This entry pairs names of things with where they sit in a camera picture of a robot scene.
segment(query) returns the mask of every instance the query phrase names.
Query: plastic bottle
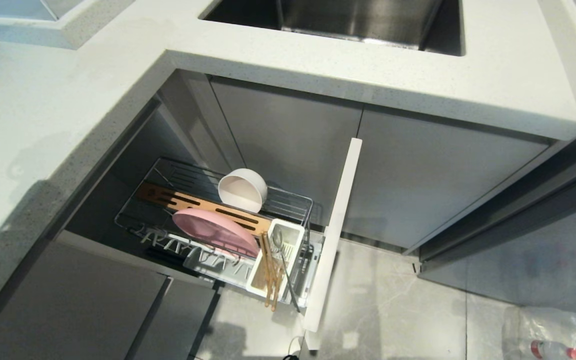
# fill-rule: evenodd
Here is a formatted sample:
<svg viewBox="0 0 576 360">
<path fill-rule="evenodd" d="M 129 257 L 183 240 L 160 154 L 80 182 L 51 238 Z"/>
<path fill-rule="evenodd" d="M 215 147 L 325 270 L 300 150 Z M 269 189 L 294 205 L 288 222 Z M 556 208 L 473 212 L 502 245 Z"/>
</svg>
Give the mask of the plastic bottle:
<svg viewBox="0 0 576 360">
<path fill-rule="evenodd" d="M 532 340 L 529 348 L 533 359 L 576 360 L 576 348 L 568 347 L 561 342 Z"/>
</svg>

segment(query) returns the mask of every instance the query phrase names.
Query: kitchen floor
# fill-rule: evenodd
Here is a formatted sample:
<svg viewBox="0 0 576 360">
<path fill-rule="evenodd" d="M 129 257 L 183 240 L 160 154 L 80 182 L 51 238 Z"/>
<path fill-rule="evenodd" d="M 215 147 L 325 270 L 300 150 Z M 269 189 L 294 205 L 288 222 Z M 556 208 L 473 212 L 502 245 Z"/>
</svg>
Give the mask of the kitchen floor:
<svg viewBox="0 0 576 360">
<path fill-rule="evenodd" d="M 413 264 L 419 269 L 415 257 L 342 240 L 318 351 L 302 344 L 291 306 L 270 312 L 263 299 L 226 287 L 195 358 L 502 360 L 503 312 L 512 305 L 417 278 Z"/>
</svg>

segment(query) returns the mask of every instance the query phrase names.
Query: chopsticks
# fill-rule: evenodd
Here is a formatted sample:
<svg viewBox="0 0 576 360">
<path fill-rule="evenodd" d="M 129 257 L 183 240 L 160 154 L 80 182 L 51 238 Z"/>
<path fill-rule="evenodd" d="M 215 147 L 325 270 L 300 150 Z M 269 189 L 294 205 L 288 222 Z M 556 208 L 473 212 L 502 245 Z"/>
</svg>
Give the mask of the chopsticks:
<svg viewBox="0 0 576 360">
<path fill-rule="evenodd" d="M 284 279 L 284 268 L 279 266 L 278 262 L 276 262 L 273 257 L 270 241 L 268 240 L 268 233 L 266 231 L 261 234 L 260 243 L 263 251 L 263 268 L 265 269 L 265 307 L 267 308 L 270 306 L 272 295 L 272 307 L 270 310 L 274 312 L 277 309 L 279 287 L 281 287 L 282 280 Z"/>
</svg>

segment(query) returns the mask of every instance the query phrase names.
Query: gray cabinet door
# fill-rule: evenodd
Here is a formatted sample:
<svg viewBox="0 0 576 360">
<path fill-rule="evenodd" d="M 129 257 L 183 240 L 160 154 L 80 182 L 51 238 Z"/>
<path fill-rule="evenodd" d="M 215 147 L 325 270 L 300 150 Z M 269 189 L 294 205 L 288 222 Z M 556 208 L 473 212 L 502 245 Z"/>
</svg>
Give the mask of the gray cabinet door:
<svg viewBox="0 0 576 360">
<path fill-rule="evenodd" d="M 410 248 L 548 148 L 544 139 L 366 105 L 343 230 Z"/>
<path fill-rule="evenodd" d="M 52 243 L 0 314 L 0 359 L 123 359 L 164 280 Z"/>
<path fill-rule="evenodd" d="M 362 104 L 216 77 L 212 87 L 249 169 L 315 201 L 327 224 Z"/>
</svg>

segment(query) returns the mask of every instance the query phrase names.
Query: pink plate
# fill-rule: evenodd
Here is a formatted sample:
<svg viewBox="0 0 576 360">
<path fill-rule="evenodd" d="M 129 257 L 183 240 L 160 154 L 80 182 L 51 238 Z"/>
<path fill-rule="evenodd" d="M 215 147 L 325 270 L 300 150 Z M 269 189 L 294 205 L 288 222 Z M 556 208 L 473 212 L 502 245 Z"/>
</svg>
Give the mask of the pink plate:
<svg viewBox="0 0 576 360">
<path fill-rule="evenodd" d="M 175 212 L 172 220 L 183 232 L 202 242 L 252 257 L 259 253 L 252 234 L 217 212 L 188 208 Z"/>
</svg>

